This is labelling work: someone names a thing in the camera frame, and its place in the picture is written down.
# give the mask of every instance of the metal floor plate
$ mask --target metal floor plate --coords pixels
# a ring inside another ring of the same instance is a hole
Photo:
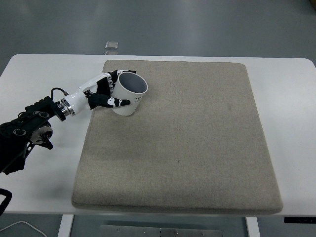
[[[220,230],[101,225],[100,237],[222,237]]]

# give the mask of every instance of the black cable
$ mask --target black cable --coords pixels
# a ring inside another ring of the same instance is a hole
[[[55,90],[60,90],[60,91],[62,91],[64,94],[66,93],[62,88],[54,87],[54,88],[52,88],[52,90],[50,91],[50,98],[51,98],[51,99],[54,98],[53,92],[54,92]]]

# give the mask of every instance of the screw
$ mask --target screw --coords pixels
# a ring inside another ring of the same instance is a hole
[[[48,117],[49,117],[49,114],[46,113],[46,112],[40,112],[40,113],[39,113],[39,116],[41,116],[42,118],[48,118]]]
[[[26,134],[26,131],[20,128],[17,128],[13,131],[14,135],[16,136],[24,136]]]

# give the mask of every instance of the cup rim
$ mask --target cup rim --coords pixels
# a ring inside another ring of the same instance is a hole
[[[126,89],[126,88],[122,85],[122,83],[120,82],[120,80],[119,80],[119,77],[120,77],[122,74],[133,74],[133,75],[137,75],[138,77],[140,77],[140,78],[145,82],[145,84],[146,84],[146,90],[145,90],[144,92],[137,93],[137,92],[133,92],[133,91],[130,91],[130,90]],[[147,92],[147,90],[148,90],[148,84],[147,84],[147,82],[145,81],[145,79],[143,79],[143,78],[142,78],[140,75],[138,75],[137,73],[122,72],[122,73],[118,76],[117,83],[119,83],[119,84],[121,85],[121,87],[122,87],[124,90],[128,91],[129,93],[135,94],[135,95],[145,94],[145,93]]]

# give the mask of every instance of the black strap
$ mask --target black strap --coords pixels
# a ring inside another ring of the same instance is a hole
[[[4,213],[5,209],[8,207],[11,198],[12,198],[12,193],[8,190],[5,189],[0,189],[0,195],[5,196],[5,199],[3,202],[0,204],[0,216]]]

